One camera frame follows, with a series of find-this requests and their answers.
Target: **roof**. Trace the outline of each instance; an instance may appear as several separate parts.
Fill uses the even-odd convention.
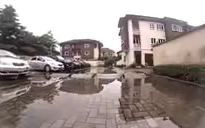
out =
[[[93,40],[93,39],[74,39],[60,43],[59,45],[63,46],[65,44],[73,44],[73,43],[99,43],[103,46],[100,41]]]
[[[190,32],[182,33],[181,35],[179,35],[179,36],[177,36],[177,37],[175,37],[175,38],[173,38],[173,39],[171,39],[171,40],[169,40],[169,41],[162,42],[162,43],[159,43],[159,44],[155,44],[155,45],[153,45],[153,47],[160,46],[160,45],[162,45],[162,44],[165,44],[165,43],[168,43],[168,42],[170,42],[170,41],[172,41],[172,40],[175,40],[175,39],[184,37],[184,36],[186,36],[186,35],[188,35],[188,34],[190,34],[190,33],[193,33],[193,32],[195,32],[195,31],[198,31],[198,30],[201,30],[201,29],[204,29],[204,28],[205,28],[205,24],[202,24],[202,25],[200,25],[200,26],[198,26],[198,27],[195,27],[195,28],[192,29]]]
[[[121,17],[118,22],[118,27],[120,28],[122,24],[127,22],[127,20],[145,20],[145,21],[153,21],[153,22],[162,22],[165,23],[166,21],[171,21],[171,22],[179,22],[182,24],[187,24],[187,22],[170,18],[170,17],[164,17],[164,18],[158,18],[158,17],[151,17],[151,16],[143,16],[143,15],[131,15],[131,14],[126,14],[125,17]]]
[[[109,48],[101,48],[101,52],[115,53],[113,50]]]

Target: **sky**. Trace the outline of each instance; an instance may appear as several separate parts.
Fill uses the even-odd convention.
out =
[[[35,35],[51,30],[58,42],[96,39],[116,52],[118,20],[126,14],[205,23],[205,0],[0,0],[0,8],[5,4],[13,5],[20,23]]]

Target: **tree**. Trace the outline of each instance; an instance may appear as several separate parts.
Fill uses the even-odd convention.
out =
[[[51,31],[35,36],[19,23],[16,10],[11,5],[0,9],[0,48],[24,55],[58,54],[57,41]]]
[[[11,5],[5,5],[0,10],[0,43],[16,45],[19,42],[21,31],[25,27],[20,25],[17,17],[16,10]]]

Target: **car windshield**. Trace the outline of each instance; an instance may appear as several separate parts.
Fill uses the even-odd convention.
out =
[[[58,58],[59,60],[64,60],[64,58],[61,57],[61,56],[57,56],[57,58]]]
[[[52,59],[52,58],[50,58],[50,57],[46,57],[46,56],[44,56],[44,57],[42,57],[44,60],[46,60],[46,61],[55,61],[54,59]]]
[[[18,56],[16,56],[15,54],[5,50],[0,50],[0,57],[18,58]]]

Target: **residential building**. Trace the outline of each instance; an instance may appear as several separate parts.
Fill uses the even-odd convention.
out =
[[[205,64],[205,24],[153,48],[154,65]]]
[[[119,19],[119,36],[126,66],[153,65],[153,45],[191,31],[187,22],[173,18],[126,15]]]
[[[80,57],[85,60],[97,60],[103,44],[97,40],[78,39],[60,43],[62,56],[65,58]]]
[[[101,48],[101,57],[115,56],[115,52],[109,48]]]

